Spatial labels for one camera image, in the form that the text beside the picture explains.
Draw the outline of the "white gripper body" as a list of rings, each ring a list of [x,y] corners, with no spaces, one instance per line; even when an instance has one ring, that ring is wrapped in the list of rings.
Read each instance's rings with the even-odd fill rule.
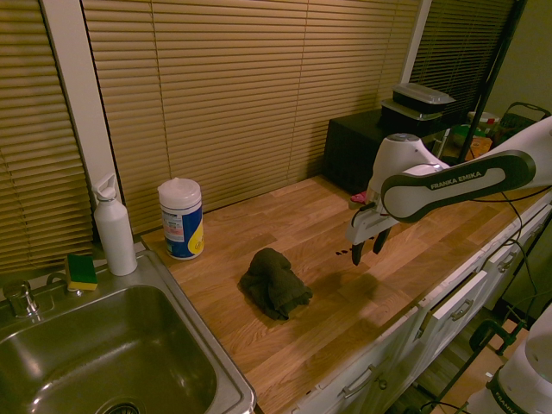
[[[354,214],[349,222],[346,237],[353,245],[359,245],[394,224],[393,217],[380,213],[375,204],[367,204]]]

